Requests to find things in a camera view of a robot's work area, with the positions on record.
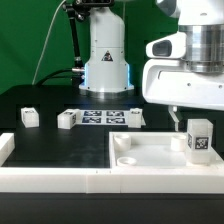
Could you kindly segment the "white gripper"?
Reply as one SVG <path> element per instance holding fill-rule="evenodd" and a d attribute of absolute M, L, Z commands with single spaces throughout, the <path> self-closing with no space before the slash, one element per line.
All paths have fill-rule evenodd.
<path fill-rule="evenodd" d="M 143 69 L 142 95 L 149 103 L 169 105 L 178 132 L 177 106 L 224 111 L 224 73 L 193 73 L 181 60 L 151 59 Z"/>

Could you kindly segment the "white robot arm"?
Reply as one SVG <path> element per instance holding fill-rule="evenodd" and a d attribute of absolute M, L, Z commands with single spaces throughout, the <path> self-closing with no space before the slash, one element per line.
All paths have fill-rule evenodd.
<path fill-rule="evenodd" d="M 224 110 L 224 0 L 155 0 L 178 20 L 172 35 L 146 45 L 142 95 L 149 103 Z M 133 88 L 124 59 L 124 22 L 90 10 L 90 59 L 80 90 L 105 97 Z"/>

